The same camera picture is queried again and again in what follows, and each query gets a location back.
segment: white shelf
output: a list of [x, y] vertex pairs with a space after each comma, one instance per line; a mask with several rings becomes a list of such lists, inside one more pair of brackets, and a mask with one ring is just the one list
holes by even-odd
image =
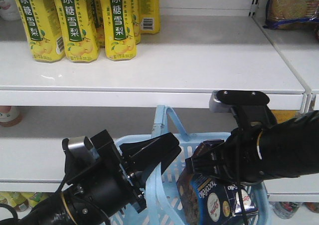
[[208, 108], [213, 90], [238, 89], [299, 110], [305, 91], [247, 16], [163, 16], [136, 58], [112, 62], [101, 51], [90, 64], [33, 61], [21, 22], [2, 20], [0, 55], [3, 105]]
[[[23, 120], [0, 127], [0, 191], [54, 192], [64, 176], [64, 138], [92, 137], [107, 129], [112, 138], [150, 134], [154, 108], [23, 107]], [[230, 113], [176, 109], [188, 132], [231, 131]]]
[[265, 181], [269, 201], [319, 202], [319, 174]]
[[319, 93], [319, 43], [312, 30], [271, 30], [264, 29], [263, 18], [256, 22], [266, 37], [286, 62], [307, 94]]

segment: plastic basket handle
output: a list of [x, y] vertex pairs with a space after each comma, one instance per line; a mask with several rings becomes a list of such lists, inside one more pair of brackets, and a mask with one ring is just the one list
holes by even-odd
[[[167, 116], [170, 116], [173, 121], [175, 127], [179, 131], [181, 138], [184, 141], [189, 141], [189, 135], [183, 127], [181, 121], [176, 115], [175, 111], [168, 106], [159, 105], [156, 108], [154, 125], [152, 129], [152, 138], [160, 136], [162, 134], [168, 133], [168, 119]], [[169, 218], [174, 222], [175, 225], [184, 225], [184, 222], [179, 217], [179, 215], [175, 212], [175, 210], [169, 204], [164, 187], [161, 181], [161, 164], [159, 164], [155, 170], [149, 176], [146, 182], [146, 201], [149, 212], [149, 219], [151, 225], [159, 225], [158, 218], [158, 209], [156, 201], [158, 200], [160, 206], [163, 208], [165, 213], [169, 216]]]
[[157, 137], [159, 135], [168, 133], [168, 115], [170, 116], [173, 124], [179, 131], [181, 138], [186, 142], [189, 141], [189, 135], [186, 132], [175, 111], [171, 107], [164, 105], [159, 105], [156, 108], [154, 125], [152, 129], [152, 137]]
[[254, 194], [258, 206], [258, 220], [256, 225], [271, 225], [270, 207], [264, 182], [254, 185]]

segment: biscuit package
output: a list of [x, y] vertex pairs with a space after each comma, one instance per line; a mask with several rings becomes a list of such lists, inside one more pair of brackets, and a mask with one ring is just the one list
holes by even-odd
[[266, 23], [271, 29], [312, 27], [319, 23], [319, 0], [269, 0]]
[[[199, 156], [214, 146], [213, 140], [202, 142], [193, 156]], [[246, 215], [252, 219], [258, 209], [244, 188], [221, 182], [204, 175], [188, 174], [183, 170], [177, 181], [177, 189], [190, 225], [241, 225], [242, 210], [239, 202], [241, 191]]]

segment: light blue basket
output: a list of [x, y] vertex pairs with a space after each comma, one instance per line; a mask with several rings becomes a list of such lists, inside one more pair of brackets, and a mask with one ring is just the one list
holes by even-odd
[[[115, 141], [117, 146], [157, 137], [168, 132], [167, 115], [170, 116], [179, 133], [174, 134], [182, 149], [180, 155], [171, 163], [163, 175], [160, 165], [152, 172], [146, 184], [145, 197], [147, 209], [137, 214], [128, 205], [124, 213], [111, 217], [111, 225], [185, 225], [186, 218], [179, 199], [176, 181], [185, 167], [185, 158], [193, 154], [195, 148], [208, 139], [227, 139], [229, 133], [192, 133], [188, 134], [178, 116], [170, 107], [159, 105], [156, 110], [152, 134], [128, 135]], [[258, 216], [250, 221], [251, 225], [270, 225], [270, 208], [263, 183], [247, 188], [252, 200], [259, 209]]]

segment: robotic arm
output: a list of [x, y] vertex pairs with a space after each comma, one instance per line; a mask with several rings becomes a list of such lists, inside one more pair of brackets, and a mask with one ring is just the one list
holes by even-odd
[[[221, 90], [211, 102], [213, 110], [232, 112], [238, 128], [207, 153], [186, 159], [189, 173], [253, 185], [319, 172], [318, 111], [277, 124], [262, 92]], [[146, 208], [147, 178], [159, 163], [165, 171], [180, 153], [178, 145], [171, 133], [122, 144], [121, 153], [107, 131], [64, 139], [65, 178], [59, 189], [23, 219], [15, 216], [0, 225], [109, 225], [109, 217], [127, 204], [139, 213]], [[70, 187], [62, 191], [65, 183]]]
[[[122, 144], [120, 153], [106, 130], [90, 139], [64, 139], [62, 147], [65, 177], [58, 190], [23, 219], [14, 216], [0, 225], [109, 225], [109, 217], [127, 204], [140, 213], [147, 178], [159, 163], [163, 173], [181, 151], [167, 133]], [[62, 191], [65, 183], [70, 187]]]
[[216, 94], [211, 109], [231, 111], [238, 128], [209, 152], [186, 160], [189, 173], [253, 185], [263, 180], [319, 173], [319, 111], [277, 124], [262, 92]]

